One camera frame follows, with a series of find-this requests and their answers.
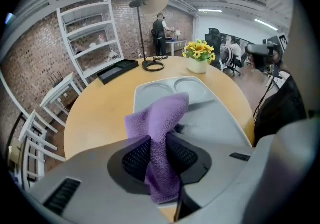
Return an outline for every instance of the gray tray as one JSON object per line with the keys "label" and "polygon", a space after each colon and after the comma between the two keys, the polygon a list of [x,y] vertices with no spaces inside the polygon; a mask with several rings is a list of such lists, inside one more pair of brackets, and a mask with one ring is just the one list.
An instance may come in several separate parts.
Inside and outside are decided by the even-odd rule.
{"label": "gray tray", "polygon": [[134,94],[134,112],[156,100],[175,93],[189,93],[188,112],[179,124],[186,125],[183,134],[197,139],[251,146],[246,134],[223,102],[199,78],[184,76],[139,85]]}

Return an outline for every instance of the yellow flowers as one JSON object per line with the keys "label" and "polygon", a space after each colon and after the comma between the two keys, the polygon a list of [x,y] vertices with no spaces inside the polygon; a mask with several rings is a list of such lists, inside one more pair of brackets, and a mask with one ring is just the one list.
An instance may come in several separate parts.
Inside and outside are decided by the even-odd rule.
{"label": "yellow flowers", "polygon": [[207,44],[206,41],[197,39],[196,42],[189,42],[184,48],[182,55],[184,57],[194,58],[198,61],[214,61],[216,55],[214,53],[214,47]]}

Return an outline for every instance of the purple cloth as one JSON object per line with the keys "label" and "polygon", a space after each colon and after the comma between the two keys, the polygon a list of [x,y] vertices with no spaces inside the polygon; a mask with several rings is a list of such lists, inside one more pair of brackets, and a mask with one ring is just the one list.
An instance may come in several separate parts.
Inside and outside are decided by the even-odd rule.
{"label": "purple cloth", "polygon": [[176,199],[179,195],[180,179],[167,159],[165,137],[187,112],[188,105],[187,93],[173,94],[124,119],[128,138],[151,136],[151,160],[145,183],[150,186],[151,197],[156,203]]}

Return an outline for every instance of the lamp base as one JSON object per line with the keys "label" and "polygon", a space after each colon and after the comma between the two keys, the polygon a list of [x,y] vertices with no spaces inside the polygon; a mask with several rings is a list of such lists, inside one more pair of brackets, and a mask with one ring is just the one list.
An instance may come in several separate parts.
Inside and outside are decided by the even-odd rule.
{"label": "lamp base", "polygon": [[[148,68],[149,66],[152,66],[152,65],[160,65],[160,67],[156,68],[156,69]],[[153,61],[153,60],[144,60],[142,62],[142,67],[143,67],[143,69],[145,69],[148,72],[155,72],[155,71],[162,70],[165,67],[165,65],[163,63],[161,63],[161,62],[156,62],[156,61]]]}

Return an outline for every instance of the flower pot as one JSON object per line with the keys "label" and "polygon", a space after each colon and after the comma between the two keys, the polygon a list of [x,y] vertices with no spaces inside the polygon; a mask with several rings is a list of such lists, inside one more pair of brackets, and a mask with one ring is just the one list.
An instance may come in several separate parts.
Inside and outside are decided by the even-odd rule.
{"label": "flower pot", "polygon": [[208,62],[206,60],[198,61],[194,58],[188,58],[188,69],[196,74],[207,72]]}

